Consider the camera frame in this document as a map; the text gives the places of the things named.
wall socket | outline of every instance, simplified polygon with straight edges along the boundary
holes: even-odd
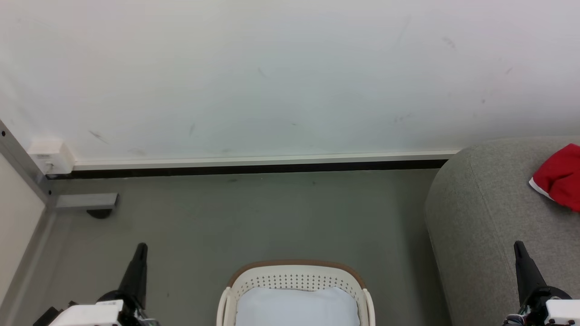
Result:
[[[40,140],[33,142],[28,155],[44,174],[68,174],[75,159],[62,140]]]

gray sofa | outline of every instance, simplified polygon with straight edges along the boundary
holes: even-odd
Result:
[[[517,312],[516,240],[548,285],[580,299],[580,215],[528,185],[569,143],[580,136],[495,140],[462,150],[437,174],[426,223],[453,325],[501,325]]]

floor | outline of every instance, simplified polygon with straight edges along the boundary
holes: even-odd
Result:
[[[268,259],[356,269],[377,325],[450,325],[423,222],[435,169],[58,181],[62,194],[119,192],[105,220],[57,216],[18,325],[49,306],[115,289],[138,242],[148,254],[147,312],[162,325],[214,325],[229,277]]]

laundry basket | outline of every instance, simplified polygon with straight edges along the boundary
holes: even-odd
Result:
[[[375,308],[362,278],[346,265],[319,260],[270,260],[246,265],[230,279],[217,309],[216,326],[234,326],[238,300],[252,288],[316,291],[337,287],[357,302],[361,326],[375,326]]]

red hat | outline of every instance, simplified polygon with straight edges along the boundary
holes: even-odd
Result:
[[[530,180],[539,193],[580,212],[580,146],[569,144],[552,155]]]

